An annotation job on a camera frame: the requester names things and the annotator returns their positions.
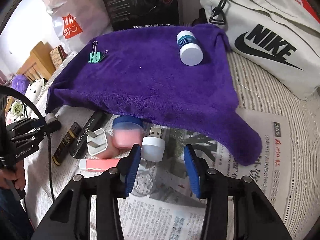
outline white plastic bag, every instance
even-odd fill
[[[79,52],[110,23],[102,0],[42,0],[67,54]]]
[[[200,0],[209,20],[221,0]],[[295,0],[227,0],[232,49],[273,74],[298,98],[320,86],[320,24]]]

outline wooden headboard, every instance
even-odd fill
[[[30,51],[30,57],[25,61],[23,66],[19,68],[17,74],[26,76],[30,81],[35,81],[40,78],[49,80],[56,70],[49,53],[50,48],[40,41]],[[14,98],[8,97],[7,106],[5,108],[6,113],[10,110],[13,102]]]

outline binder clip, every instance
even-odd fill
[[[97,44],[97,41],[92,43],[92,52],[90,53],[89,63],[99,63],[109,52],[108,50],[105,50],[103,53],[100,51],[97,52]]]

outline purple fluffy pillow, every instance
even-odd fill
[[[30,81],[24,75],[16,75],[12,79],[11,87],[23,95],[26,93]]]

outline metal screw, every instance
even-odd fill
[[[217,173],[217,170],[214,169],[214,168],[209,168],[209,169],[207,169],[207,173],[209,173],[209,174],[216,174],[216,173]]]
[[[109,169],[109,173],[110,174],[116,174],[118,172],[118,169],[117,168],[110,168]]]
[[[77,174],[77,175],[74,175],[73,176],[73,180],[74,181],[79,181],[79,180],[81,180],[82,179],[82,176],[80,175],[80,174]]]
[[[243,177],[243,181],[246,182],[246,183],[250,183],[252,181],[252,178],[249,177],[249,176],[244,176]]]

